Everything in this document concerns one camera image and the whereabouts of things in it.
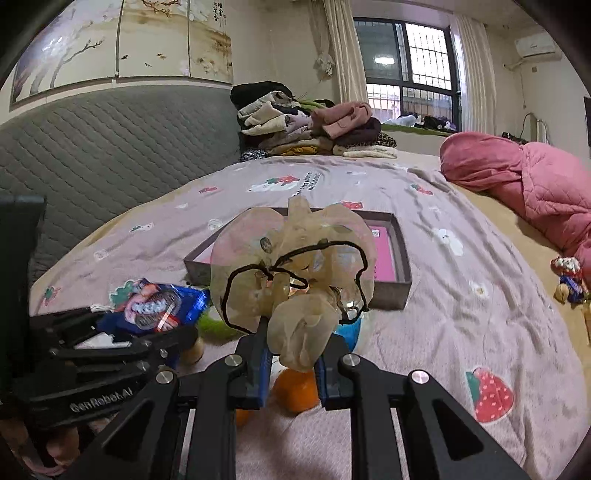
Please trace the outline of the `person's left hand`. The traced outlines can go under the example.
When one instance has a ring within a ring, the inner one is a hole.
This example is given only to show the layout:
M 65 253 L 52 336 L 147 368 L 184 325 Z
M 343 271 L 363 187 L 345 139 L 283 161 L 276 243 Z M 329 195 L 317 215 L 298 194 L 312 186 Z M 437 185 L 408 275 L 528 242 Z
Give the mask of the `person's left hand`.
M 17 420 L 2 420 L 1 435 L 7 442 L 18 462 L 25 467 L 35 479 L 57 479 L 81 455 L 81 452 L 91 443 L 114 418 L 105 418 L 89 422 L 85 427 L 78 425 L 71 428 L 61 428 L 49 435 L 45 451 L 55 462 L 55 466 L 43 464 L 40 457 L 41 448 L 34 446 L 29 438 L 27 428 Z

